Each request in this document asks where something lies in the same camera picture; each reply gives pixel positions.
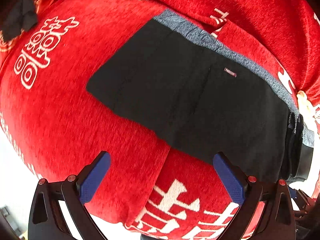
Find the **metal bolt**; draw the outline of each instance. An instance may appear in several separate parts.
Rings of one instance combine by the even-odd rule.
[[[281,186],[285,186],[287,183],[285,182],[284,179],[280,179],[280,180],[279,180],[279,184],[280,184]]]
[[[45,179],[41,179],[41,180],[38,181],[39,185],[43,185],[44,183],[45,183]]]
[[[68,177],[68,181],[70,181],[70,182],[75,181],[75,179],[76,179],[76,176],[75,176],[75,175],[70,175],[70,176]]]
[[[255,176],[249,176],[249,177],[248,177],[248,180],[249,180],[250,182],[256,182],[256,181],[257,181],[257,178],[256,178]]]

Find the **red blanket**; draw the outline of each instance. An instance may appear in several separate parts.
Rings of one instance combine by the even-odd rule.
[[[237,205],[213,167],[114,115],[85,91],[87,81],[170,6],[262,65],[293,98],[296,87],[318,104],[320,30],[304,0],[160,1],[57,0],[40,12],[3,58],[1,126],[30,170],[49,181],[108,151],[111,168],[87,205],[92,214],[162,239],[215,239]]]

